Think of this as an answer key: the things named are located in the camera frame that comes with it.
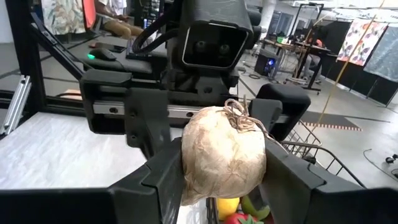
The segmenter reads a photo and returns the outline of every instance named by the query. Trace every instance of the concrete floor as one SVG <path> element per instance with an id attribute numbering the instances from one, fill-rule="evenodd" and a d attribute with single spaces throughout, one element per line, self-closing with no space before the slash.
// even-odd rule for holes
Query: concrete floor
<path id="1" fill-rule="evenodd" d="M 87 46 L 82 45 L 71 50 L 72 53 L 78 54 L 82 50 L 86 50 Z M 6 48 L 0 45 L 0 52 L 4 54 Z M 7 61 L 11 59 L 7 57 L 4 61 L 0 62 L 0 72 L 9 72 L 17 67 L 17 63 L 12 65 Z M 244 56 L 243 60 L 254 65 L 255 58 Z M 287 69 L 292 69 L 288 62 L 284 66 Z M 78 84 L 74 78 L 53 58 L 49 58 L 42 62 L 43 74 L 45 79 L 45 87 L 48 95 L 54 96 L 62 93 L 67 89 L 78 89 Z M 260 87 L 268 81 L 261 78 L 254 80 L 248 77 L 248 74 L 253 73 L 250 68 L 247 68 L 248 73 L 242 74 L 242 81 L 255 93 L 258 92 Z M 284 79 L 287 75 L 280 74 L 278 79 Z M 18 81 L 18 76 L 11 75 L 0 80 L 0 89 L 14 90 L 14 84 Z M 312 100 L 309 108 L 310 111 L 322 112 L 325 106 L 326 99 L 333 84 L 323 80 L 320 88 L 321 93 L 317 95 L 314 91 L 309 91 L 308 95 Z M 239 84 L 239 96 L 246 95 L 247 98 L 254 98 L 255 96 L 242 84 Z M 371 121 L 366 119 L 353 119 L 349 118 L 351 122 L 363 129 L 363 131 L 348 131 L 341 129 L 327 129 L 317 128 L 315 135 L 323 143 L 322 146 L 329 149 L 334 153 L 344 164 L 367 186 L 367 187 L 397 187 L 398 180 L 391 176 L 386 175 L 363 156 L 363 151 L 366 149 L 373 149 L 368 152 L 368 157 L 378 167 L 390 173 L 392 169 L 398 168 L 398 165 L 386 166 L 383 163 L 385 157 L 391 156 L 393 153 L 398 154 L 398 148 L 395 147 L 398 142 L 398 110 L 395 110 L 396 105 L 391 105 L 385 108 L 373 101 L 361 98 L 352 93 L 337 88 L 326 109 L 326 113 L 342 114 L 349 116 L 357 116 L 369 119 L 380 119 L 387 122 Z M 297 126 L 297 130 L 304 137 L 306 132 L 302 127 Z M 330 162 L 328 156 L 320 156 L 319 161 L 321 164 Z M 340 176 L 349 179 L 348 175 L 342 173 Z"/>

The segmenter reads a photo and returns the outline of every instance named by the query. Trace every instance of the crumpled paper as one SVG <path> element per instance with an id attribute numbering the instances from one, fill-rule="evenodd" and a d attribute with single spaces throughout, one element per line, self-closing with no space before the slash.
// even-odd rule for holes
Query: crumpled paper
<path id="1" fill-rule="evenodd" d="M 266 172 L 264 133 L 256 125 L 233 128 L 230 118 L 222 107 L 207 107 L 184 128 L 182 205 L 207 197 L 242 197 L 261 183 Z"/>

